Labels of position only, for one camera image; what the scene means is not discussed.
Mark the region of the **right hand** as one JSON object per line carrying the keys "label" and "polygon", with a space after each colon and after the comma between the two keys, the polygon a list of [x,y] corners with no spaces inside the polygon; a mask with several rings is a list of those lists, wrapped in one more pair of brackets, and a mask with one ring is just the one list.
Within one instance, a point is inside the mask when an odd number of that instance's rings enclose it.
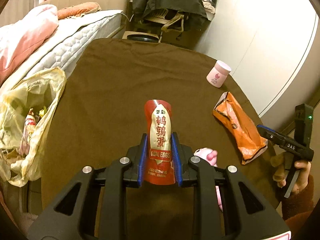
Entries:
{"label": "right hand", "polygon": [[[284,193],[285,198],[297,195],[301,193],[308,185],[308,177],[311,170],[311,163],[306,160],[295,161],[294,167],[296,168],[295,174]],[[273,180],[277,183],[279,188],[284,188],[286,186],[285,168],[284,164],[280,164],[275,174],[273,175]]]}

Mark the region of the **red sleeve forearm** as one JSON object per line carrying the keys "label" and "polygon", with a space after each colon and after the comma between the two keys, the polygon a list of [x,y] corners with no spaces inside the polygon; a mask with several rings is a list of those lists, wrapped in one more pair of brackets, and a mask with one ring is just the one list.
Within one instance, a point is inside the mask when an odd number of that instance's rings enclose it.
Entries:
{"label": "red sleeve forearm", "polygon": [[283,220],[295,235],[304,225],[313,211],[313,176],[308,177],[308,184],[299,194],[285,198],[282,201]]}

